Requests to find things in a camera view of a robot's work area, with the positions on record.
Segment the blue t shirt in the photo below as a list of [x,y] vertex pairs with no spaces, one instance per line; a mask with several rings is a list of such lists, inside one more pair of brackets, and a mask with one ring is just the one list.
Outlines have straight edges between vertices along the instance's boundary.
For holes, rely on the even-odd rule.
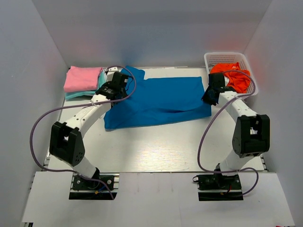
[[211,116],[211,106],[201,98],[201,77],[145,79],[145,72],[131,66],[121,70],[134,75],[127,83],[131,96],[116,103],[104,116],[106,130],[154,126],[191,121]]

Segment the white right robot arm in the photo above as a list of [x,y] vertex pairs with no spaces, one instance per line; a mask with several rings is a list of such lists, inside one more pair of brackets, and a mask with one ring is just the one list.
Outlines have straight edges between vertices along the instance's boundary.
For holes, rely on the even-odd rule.
[[270,118],[266,114],[251,110],[243,101],[243,98],[252,96],[256,91],[254,80],[246,73],[243,75],[250,80],[253,87],[251,93],[235,92],[232,87],[226,86],[224,73],[219,72],[208,75],[208,88],[202,97],[203,102],[219,105],[220,110],[206,127],[201,141],[204,141],[210,127],[223,110],[226,110],[235,122],[232,151],[219,163],[217,169],[212,171],[216,174],[214,184],[221,189],[231,183],[230,175],[245,171],[247,162],[269,151],[270,147]]

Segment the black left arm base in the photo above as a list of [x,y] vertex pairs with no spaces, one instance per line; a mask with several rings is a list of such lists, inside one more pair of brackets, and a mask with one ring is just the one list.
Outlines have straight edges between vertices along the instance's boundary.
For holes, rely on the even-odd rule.
[[119,174],[100,174],[99,179],[107,185],[112,195],[104,184],[73,175],[69,200],[111,201],[115,199],[118,193]]

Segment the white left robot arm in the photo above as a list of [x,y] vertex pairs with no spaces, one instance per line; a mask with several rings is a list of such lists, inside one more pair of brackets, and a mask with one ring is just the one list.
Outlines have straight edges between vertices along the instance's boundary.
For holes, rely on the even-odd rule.
[[126,85],[130,76],[115,71],[112,80],[103,84],[82,108],[67,121],[55,122],[51,129],[50,154],[84,176],[84,183],[94,189],[99,186],[99,169],[85,157],[83,138],[90,127],[111,109],[111,101],[126,98]]

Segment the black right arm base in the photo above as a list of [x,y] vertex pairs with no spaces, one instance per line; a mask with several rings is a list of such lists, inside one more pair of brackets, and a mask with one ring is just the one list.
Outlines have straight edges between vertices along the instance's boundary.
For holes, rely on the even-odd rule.
[[203,174],[193,177],[198,187],[199,201],[242,201],[239,175]]

